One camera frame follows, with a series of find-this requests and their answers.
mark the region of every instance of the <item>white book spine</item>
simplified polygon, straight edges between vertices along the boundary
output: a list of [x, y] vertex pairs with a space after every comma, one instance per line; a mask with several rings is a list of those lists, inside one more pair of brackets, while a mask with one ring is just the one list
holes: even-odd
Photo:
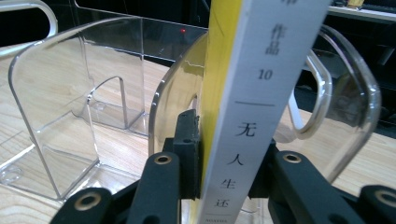
[[198, 223], [235, 223], [329, 4], [243, 1]]

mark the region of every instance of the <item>transparent plastic stand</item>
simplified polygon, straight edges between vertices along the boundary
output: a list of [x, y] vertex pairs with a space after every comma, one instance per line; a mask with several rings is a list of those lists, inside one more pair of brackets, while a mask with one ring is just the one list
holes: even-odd
[[0, 154], [1, 184], [60, 201], [87, 187], [114, 193], [139, 178], [114, 165], [120, 161], [106, 163], [100, 150], [119, 152], [101, 148], [93, 127], [147, 137], [145, 57], [172, 62], [205, 32], [84, 8], [75, 12], [89, 23], [39, 41], [12, 61], [8, 82], [28, 133], [2, 140], [2, 147], [13, 144]]
[[[200, 114], [206, 41], [206, 35], [201, 37], [171, 67], [157, 89], [148, 126], [150, 154], [162, 150], [166, 137], [174, 137], [180, 112], [196, 107]], [[301, 116], [292, 94], [274, 139], [280, 150], [304, 154], [332, 183], [375, 128], [381, 105], [380, 91], [359, 53], [328, 26], [321, 28], [315, 46], [307, 55], [304, 70], [311, 71], [318, 83], [313, 113]], [[265, 200], [247, 199], [237, 223], [271, 222], [271, 218], [264, 215], [265, 207]]]

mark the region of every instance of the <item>book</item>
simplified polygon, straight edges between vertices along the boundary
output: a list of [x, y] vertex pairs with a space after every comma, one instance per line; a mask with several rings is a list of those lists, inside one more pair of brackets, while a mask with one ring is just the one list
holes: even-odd
[[195, 223], [235, 223], [330, 1], [212, 1]]

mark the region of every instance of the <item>yellow stripe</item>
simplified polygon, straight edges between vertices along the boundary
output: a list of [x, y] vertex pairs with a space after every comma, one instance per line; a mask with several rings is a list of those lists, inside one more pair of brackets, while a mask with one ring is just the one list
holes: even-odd
[[[203, 151], [204, 183], [210, 148], [219, 115], [219, 105], [233, 52], [233, 40], [242, 0], [213, 0], [205, 59], [204, 83], [200, 103], [200, 135]], [[191, 202], [190, 223], [197, 222], [199, 200]]]

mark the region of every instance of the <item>black metal bracket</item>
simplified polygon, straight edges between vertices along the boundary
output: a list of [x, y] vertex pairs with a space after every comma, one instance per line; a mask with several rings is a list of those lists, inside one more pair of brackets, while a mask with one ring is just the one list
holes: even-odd
[[[180, 223], [180, 200], [199, 198], [201, 165], [198, 118], [179, 115], [175, 138], [150, 156], [142, 177], [111, 195], [84, 189], [51, 223]], [[274, 223], [396, 223], [396, 190], [367, 186], [359, 198], [330, 185], [304, 155], [269, 146], [249, 192], [268, 198]]]

